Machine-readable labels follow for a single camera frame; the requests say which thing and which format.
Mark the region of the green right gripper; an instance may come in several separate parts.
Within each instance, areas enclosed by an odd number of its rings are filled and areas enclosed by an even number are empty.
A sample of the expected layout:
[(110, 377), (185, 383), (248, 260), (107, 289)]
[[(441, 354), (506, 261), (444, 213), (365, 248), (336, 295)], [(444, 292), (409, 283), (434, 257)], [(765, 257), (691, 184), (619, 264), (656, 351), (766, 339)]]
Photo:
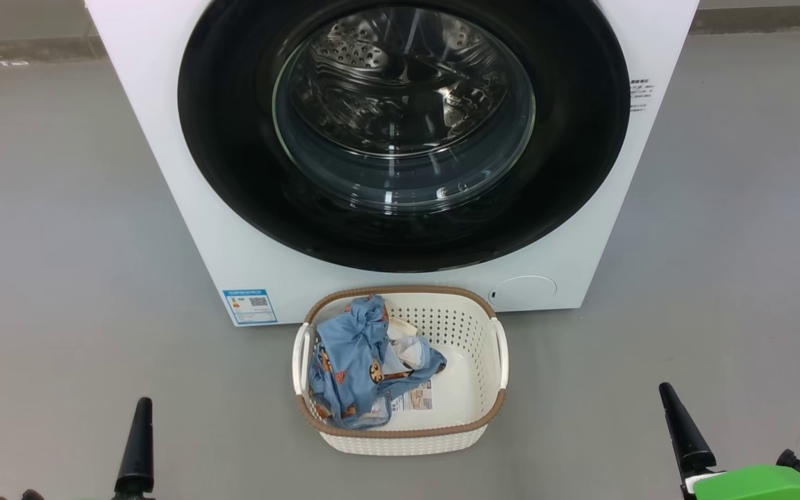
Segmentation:
[(715, 454), (671, 383), (658, 386), (685, 500), (800, 500), (800, 472), (758, 463), (709, 474)]

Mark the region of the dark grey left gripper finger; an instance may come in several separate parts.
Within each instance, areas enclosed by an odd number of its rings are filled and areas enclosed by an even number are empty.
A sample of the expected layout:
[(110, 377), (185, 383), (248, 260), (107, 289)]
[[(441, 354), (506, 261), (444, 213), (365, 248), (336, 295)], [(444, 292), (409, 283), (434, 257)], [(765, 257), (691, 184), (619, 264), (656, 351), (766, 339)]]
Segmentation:
[(153, 402), (139, 398), (114, 486), (115, 497), (145, 497), (153, 492)]

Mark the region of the blue bear print garment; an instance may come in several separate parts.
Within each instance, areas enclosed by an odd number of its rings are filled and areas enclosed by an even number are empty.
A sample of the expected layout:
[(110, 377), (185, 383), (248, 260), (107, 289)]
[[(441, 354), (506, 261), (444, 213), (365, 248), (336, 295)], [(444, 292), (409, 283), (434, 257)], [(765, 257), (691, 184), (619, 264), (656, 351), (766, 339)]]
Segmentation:
[(390, 314), (380, 295), (352, 299), (317, 326), (308, 394), (315, 414), (342, 429), (372, 429), (390, 421), (396, 398), (388, 386), (401, 378), (381, 373)]

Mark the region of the light blue cream garment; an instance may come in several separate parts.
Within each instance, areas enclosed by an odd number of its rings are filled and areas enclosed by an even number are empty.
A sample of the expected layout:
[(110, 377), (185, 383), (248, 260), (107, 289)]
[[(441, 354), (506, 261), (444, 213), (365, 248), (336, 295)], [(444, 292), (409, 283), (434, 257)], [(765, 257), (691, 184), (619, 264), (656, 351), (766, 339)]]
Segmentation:
[(416, 326), (391, 317), (387, 327), (388, 339), (381, 349), (381, 373), (386, 379), (407, 378), (420, 370), (433, 374), (445, 370), (447, 359), (418, 333)]

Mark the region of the steel washing machine drum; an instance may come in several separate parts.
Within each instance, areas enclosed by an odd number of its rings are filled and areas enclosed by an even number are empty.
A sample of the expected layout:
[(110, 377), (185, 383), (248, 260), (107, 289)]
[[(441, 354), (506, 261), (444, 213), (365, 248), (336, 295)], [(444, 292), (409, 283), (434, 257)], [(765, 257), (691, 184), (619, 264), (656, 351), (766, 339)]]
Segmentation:
[(535, 95), (523, 63), (441, 10), (359, 10), (309, 35), (272, 97), (286, 155), (352, 208), (442, 211), (492, 189), (524, 154)]

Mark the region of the blue white energy label sticker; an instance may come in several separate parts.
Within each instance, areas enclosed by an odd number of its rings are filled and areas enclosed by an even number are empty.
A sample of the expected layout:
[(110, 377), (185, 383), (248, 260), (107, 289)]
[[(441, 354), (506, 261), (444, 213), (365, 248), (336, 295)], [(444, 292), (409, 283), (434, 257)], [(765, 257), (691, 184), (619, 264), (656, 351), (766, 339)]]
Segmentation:
[(226, 289), (222, 294), (236, 326), (278, 323), (266, 289)]

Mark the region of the white round filter cover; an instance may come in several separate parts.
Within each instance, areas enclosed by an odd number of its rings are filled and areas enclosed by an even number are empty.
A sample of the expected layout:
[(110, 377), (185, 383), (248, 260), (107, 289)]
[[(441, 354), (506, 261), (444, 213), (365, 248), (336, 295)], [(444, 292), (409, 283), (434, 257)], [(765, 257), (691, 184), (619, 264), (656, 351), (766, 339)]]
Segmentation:
[(495, 285), (487, 299), (495, 310), (549, 310), (557, 291), (558, 285), (546, 276), (515, 276)]

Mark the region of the cream plastic laundry basket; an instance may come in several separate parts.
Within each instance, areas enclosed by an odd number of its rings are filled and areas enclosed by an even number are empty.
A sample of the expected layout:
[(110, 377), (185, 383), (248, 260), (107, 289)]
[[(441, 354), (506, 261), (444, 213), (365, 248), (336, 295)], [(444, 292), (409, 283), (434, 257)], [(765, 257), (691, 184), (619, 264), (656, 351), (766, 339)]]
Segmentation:
[[(340, 429), (315, 414), (309, 369), (317, 326), (341, 313), (352, 299), (380, 295), (390, 317), (418, 328), (448, 365), (431, 378), (431, 411), (392, 412), (372, 430)], [(334, 292), (309, 310), (292, 351), (292, 383), (302, 417), (335, 450), (360, 456), (426, 456), (472, 446), (501, 411), (507, 395), (507, 335), (484, 298), (458, 287), (398, 285)]]

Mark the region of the paper product label sticker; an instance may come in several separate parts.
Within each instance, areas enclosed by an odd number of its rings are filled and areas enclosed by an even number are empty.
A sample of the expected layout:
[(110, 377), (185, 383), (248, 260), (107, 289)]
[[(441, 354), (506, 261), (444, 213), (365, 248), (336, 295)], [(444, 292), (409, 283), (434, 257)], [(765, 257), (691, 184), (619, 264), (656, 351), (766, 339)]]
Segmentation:
[(391, 401), (392, 412), (431, 411), (434, 408), (432, 380), (404, 392)]

